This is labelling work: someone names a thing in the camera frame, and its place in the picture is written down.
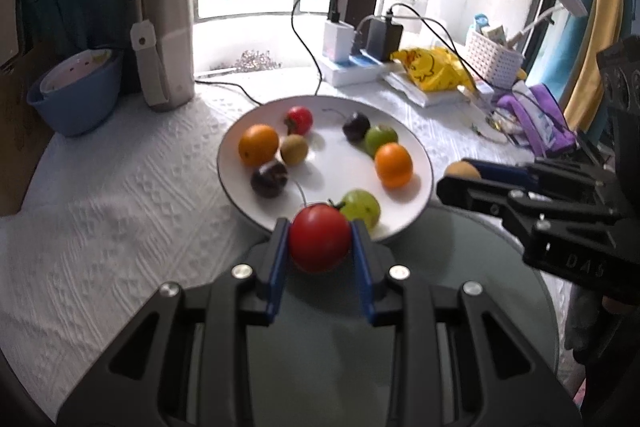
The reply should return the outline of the small green fruit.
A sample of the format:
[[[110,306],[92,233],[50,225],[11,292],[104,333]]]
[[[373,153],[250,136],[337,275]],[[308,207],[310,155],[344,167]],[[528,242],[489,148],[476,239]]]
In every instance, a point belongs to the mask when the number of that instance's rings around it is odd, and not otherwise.
[[[364,136],[364,150],[370,157],[375,158],[375,154],[381,146],[387,143],[397,142],[398,134],[392,127],[377,124],[366,132]]]

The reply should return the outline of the brown kiwi front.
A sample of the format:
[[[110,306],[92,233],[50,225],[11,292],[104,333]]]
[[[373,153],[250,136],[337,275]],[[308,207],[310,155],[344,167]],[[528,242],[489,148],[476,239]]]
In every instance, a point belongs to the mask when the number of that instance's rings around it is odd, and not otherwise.
[[[303,135],[290,134],[280,145],[280,156],[285,165],[296,166],[308,155],[309,146]]]

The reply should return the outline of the white woven basket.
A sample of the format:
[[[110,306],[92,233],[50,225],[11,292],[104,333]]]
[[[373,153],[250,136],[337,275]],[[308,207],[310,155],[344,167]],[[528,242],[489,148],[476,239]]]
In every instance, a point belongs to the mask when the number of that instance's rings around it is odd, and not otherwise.
[[[477,77],[494,90],[510,90],[518,80],[524,56],[505,48],[470,28],[465,38],[465,60]]]

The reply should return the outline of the white desk lamp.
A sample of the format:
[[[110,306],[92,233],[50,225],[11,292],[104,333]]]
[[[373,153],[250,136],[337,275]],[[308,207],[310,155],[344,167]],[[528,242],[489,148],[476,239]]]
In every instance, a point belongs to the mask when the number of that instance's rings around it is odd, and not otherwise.
[[[571,16],[583,18],[588,15],[587,9],[582,0],[555,0],[555,5],[544,10],[531,23],[514,34],[509,40],[506,40],[506,47],[513,49],[525,36],[527,36],[534,28],[548,20],[556,12],[566,11]]]

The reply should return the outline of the small red tomato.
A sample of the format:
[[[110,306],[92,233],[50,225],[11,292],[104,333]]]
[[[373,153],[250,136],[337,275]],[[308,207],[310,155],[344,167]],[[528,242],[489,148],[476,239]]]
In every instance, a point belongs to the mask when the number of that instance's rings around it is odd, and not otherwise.
[[[286,112],[284,124],[288,134],[305,135],[314,124],[314,116],[305,106],[293,106]]]

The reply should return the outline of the orange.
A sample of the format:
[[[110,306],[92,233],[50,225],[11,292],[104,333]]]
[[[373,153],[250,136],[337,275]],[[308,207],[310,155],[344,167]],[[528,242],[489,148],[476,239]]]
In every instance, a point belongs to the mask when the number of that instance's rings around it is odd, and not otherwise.
[[[268,124],[253,124],[247,128],[239,141],[238,152],[242,163],[257,168],[270,161],[280,146],[280,136]]]

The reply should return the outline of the dark plum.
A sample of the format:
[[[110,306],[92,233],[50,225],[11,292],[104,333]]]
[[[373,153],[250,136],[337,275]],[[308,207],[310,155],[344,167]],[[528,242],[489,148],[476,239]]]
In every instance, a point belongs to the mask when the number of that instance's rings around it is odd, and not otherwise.
[[[359,143],[371,128],[369,118],[361,112],[352,113],[342,126],[343,134],[349,143]]]
[[[272,160],[257,168],[250,177],[250,187],[260,197],[278,197],[288,184],[288,168],[282,162]]]

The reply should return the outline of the brown kiwi back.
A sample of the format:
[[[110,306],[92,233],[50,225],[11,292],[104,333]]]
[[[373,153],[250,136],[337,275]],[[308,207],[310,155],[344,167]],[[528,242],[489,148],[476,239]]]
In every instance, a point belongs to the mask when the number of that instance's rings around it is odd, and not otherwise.
[[[458,176],[459,178],[480,180],[482,175],[480,170],[474,167],[469,161],[459,160],[452,162],[445,169],[446,176]]]

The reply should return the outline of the large green fruit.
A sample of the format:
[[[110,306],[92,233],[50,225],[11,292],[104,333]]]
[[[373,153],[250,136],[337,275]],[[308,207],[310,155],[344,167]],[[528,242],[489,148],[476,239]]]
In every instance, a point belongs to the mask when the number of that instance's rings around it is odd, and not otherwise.
[[[380,221],[381,206],[378,200],[362,188],[348,191],[337,206],[347,220],[362,220],[368,230],[374,229]]]

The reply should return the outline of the white oval plate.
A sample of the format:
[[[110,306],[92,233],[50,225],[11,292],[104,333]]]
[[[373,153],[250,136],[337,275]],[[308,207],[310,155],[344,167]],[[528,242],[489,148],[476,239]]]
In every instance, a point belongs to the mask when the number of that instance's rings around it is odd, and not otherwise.
[[[257,195],[250,187],[253,169],[239,154],[242,134],[254,124],[266,124],[278,135],[286,132],[285,113],[305,106],[314,117],[307,134],[309,152],[298,166],[288,168],[291,181],[276,198]],[[349,144],[342,131],[342,118],[361,112],[371,124],[393,128],[399,144],[413,162],[413,175],[399,188],[385,187],[363,147]],[[254,228],[269,233],[279,218],[293,219],[304,202],[338,202],[350,190],[362,188],[381,205],[380,222],[371,232],[375,241],[385,242],[408,228],[421,216],[434,193],[434,170],[425,147],[410,128],[384,110],[350,98],[304,95],[281,98],[250,110],[224,134],[218,148],[217,172],[220,185],[236,211]]]

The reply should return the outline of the red tomato front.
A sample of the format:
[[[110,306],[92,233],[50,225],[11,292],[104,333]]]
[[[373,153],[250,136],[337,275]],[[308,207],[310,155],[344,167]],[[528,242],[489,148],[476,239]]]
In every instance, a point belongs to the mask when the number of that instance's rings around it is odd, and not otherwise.
[[[316,204],[300,210],[288,232],[290,257],[307,274],[334,270],[351,249],[350,223],[330,205]]]

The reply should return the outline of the large orange fruit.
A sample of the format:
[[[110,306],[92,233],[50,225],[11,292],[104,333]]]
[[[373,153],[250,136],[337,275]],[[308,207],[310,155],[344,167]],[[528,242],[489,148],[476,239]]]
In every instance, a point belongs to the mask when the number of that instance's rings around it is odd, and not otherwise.
[[[375,153],[374,167],[378,179],[390,190],[407,185],[413,177],[413,161],[402,145],[390,142]]]

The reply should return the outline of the purple cloth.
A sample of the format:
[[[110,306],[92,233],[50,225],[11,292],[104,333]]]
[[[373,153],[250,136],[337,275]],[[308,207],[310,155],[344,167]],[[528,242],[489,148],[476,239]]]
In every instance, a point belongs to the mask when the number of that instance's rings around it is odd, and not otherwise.
[[[499,98],[497,107],[515,117],[528,147],[537,157],[556,157],[577,145],[575,133],[567,126],[560,106],[544,84],[528,87],[520,81],[511,93]]]

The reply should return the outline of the blue bowl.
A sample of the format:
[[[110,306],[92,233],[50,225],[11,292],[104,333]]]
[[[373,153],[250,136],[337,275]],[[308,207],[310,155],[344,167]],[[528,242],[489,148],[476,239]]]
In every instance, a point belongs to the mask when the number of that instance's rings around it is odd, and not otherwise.
[[[116,105],[122,52],[85,50],[54,66],[29,88],[26,101],[55,132],[81,135],[98,127]]]

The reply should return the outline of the brown kiwi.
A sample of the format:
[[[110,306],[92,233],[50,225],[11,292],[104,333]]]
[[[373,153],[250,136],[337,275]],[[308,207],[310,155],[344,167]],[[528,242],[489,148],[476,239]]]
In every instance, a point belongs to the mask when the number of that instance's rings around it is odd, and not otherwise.
[[[280,156],[285,165],[296,166],[308,155],[309,146],[303,135],[290,134],[280,145]]]
[[[446,176],[458,176],[459,178],[480,180],[482,175],[480,170],[474,167],[469,161],[459,160],[452,162],[445,169]]]

